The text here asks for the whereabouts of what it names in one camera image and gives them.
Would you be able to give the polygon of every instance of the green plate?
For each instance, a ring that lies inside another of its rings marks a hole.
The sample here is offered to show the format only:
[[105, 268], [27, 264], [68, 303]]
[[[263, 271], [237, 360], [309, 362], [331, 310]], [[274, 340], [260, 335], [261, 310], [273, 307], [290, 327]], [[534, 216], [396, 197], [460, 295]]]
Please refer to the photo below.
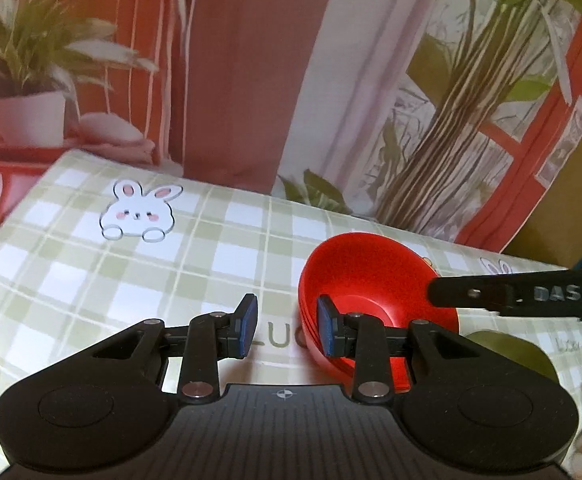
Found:
[[558, 373], [548, 355], [531, 342], [494, 330], [480, 330], [469, 334], [466, 339], [559, 383]]

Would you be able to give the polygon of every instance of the plant pot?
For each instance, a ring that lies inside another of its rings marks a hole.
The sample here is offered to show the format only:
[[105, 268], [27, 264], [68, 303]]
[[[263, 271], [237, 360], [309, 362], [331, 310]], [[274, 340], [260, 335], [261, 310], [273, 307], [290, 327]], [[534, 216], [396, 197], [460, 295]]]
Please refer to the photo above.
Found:
[[0, 135], [9, 146], [61, 146], [65, 105], [62, 92], [0, 98]]

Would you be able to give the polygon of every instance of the table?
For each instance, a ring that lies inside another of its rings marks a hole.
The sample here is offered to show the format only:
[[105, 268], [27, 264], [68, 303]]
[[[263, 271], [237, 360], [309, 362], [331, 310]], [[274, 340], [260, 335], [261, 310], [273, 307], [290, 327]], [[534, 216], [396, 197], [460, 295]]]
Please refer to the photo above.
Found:
[[[183, 187], [169, 202], [175, 223], [163, 242], [103, 237], [100, 215], [115, 200], [120, 178], [138, 181], [144, 192]], [[0, 394], [139, 320], [187, 324], [205, 312], [232, 311], [248, 292], [260, 302], [254, 345], [248, 360], [220, 363], [222, 383], [327, 382], [304, 346], [296, 287], [311, 251], [350, 231], [394, 238], [429, 258], [442, 276], [556, 268], [72, 151], [0, 229]], [[582, 323], [458, 314], [462, 334], [486, 328], [538, 344], [582, 409]], [[169, 367], [165, 390], [174, 390], [177, 368]], [[6, 464], [0, 449], [0, 470]]]

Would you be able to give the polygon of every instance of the checkered tablecloth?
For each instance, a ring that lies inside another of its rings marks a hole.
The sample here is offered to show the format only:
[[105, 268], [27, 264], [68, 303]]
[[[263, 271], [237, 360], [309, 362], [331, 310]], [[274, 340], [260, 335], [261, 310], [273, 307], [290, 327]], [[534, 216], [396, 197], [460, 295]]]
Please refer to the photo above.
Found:
[[[143, 188], [179, 184], [175, 224], [163, 242], [104, 239], [100, 215], [121, 178]], [[364, 231], [427, 257], [442, 276], [485, 274], [487, 258], [515, 272], [555, 267], [485, 253], [277, 198], [173, 179], [82, 152], [61, 158], [0, 229], [0, 394], [139, 320], [187, 324], [201, 313], [232, 311], [245, 293], [260, 321], [245, 362], [222, 362], [222, 381], [293, 384], [329, 381], [304, 348], [296, 287], [321, 241]], [[582, 323], [500, 319], [460, 312], [460, 332], [480, 329], [528, 339], [549, 355], [562, 385], [582, 406]], [[177, 366], [165, 389], [173, 391]], [[6, 465], [0, 449], [0, 470]]]

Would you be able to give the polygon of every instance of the red bowl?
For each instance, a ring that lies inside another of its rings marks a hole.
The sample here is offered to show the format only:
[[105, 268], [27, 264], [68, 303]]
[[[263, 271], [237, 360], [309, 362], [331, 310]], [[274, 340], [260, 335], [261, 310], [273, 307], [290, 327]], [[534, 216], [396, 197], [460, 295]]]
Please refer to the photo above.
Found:
[[[426, 298], [426, 286], [436, 276], [422, 258], [390, 238], [347, 233], [322, 242], [309, 256], [298, 286], [300, 319], [312, 357], [338, 379], [353, 377], [354, 361], [322, 353], [316, 319], [322, 294], [330, 295], [344, 314], [362, 312], [402, 328], [413, 319], [427, 319], [458, 332], [455, 309], [433, 307]], [[408, 390], [404, 359], [392, 358], [391, 369], [395, 389]]]

